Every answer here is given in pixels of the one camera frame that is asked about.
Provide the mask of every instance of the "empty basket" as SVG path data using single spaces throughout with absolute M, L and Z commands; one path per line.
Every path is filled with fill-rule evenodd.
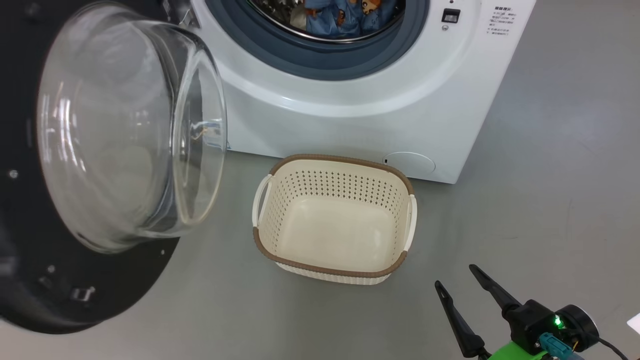
M 373 285 L 404 261 L 416 216 L 413 188 L 400 171 L 351 158 L 295 155 L 260 183 L 253 237 L 287 271 Z

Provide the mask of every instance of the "wire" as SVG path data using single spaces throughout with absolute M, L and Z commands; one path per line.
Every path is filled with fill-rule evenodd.
M 591 339 L 597 340 L 599 343 L 601 343 L 602 345 L 608 347 L 609 349 L 611 349 L 613 352 L 616 353 L 617 356 L 620 356 L 620 359 L 622 360 L 629 360 L 628 357 L 626 357 L 624 354 L 622 354 L 622 351 L 618 350 L 618 348 L 616 348 L 615 346 L 611 345 L 610 342 L 603 340 L 601 337 L 599 336 L 595 336 L 593 334 L 590 334 L 588 332 L 584 332 L 584 331 L 579 331 L 579 330 L 570 330 L 570 329 L 566 329 L 566 331 L 568 332 L 572 332 L 574 334 L 580 334 L 580 335 L 584 335 L 587 336 Z

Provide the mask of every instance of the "blue fabric with cartoon print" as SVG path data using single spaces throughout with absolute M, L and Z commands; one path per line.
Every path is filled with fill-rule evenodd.
M 369 5 L 367 0 L 363 0 L 363 5 L 365 3 Z M 362 34 L 365 35 L 380 30 L 391 20 L 395 10 L 396 0 L 382 0 L 380 6 L 369 13 L 366 13 L 368 10 L 364 10 L 366 14 L 361 23 Z
M 324 37 L 353 37 L 361 33 L 363 17 L 359 0 L 306 0 L 307 31 Z

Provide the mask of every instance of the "teal connector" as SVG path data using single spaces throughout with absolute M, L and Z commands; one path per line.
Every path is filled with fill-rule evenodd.
M 540 347 L 542 350 L 549 353 L 551 356 L 555 356 L 560 360 L 576 360 L 580 357 L 576 357 L 573 353 L 573 349 L 562 341 L 558 340 L 550 332 L 545 332 L 540 336 Z

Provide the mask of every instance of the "transparent glass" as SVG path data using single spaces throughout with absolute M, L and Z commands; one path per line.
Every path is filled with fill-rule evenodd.
M 60 217 L 101 252 L 199 224 L 227 150 L 222 84 L 204 43 L 113 3 L 85 8 L 56 37 L 37 131 Z

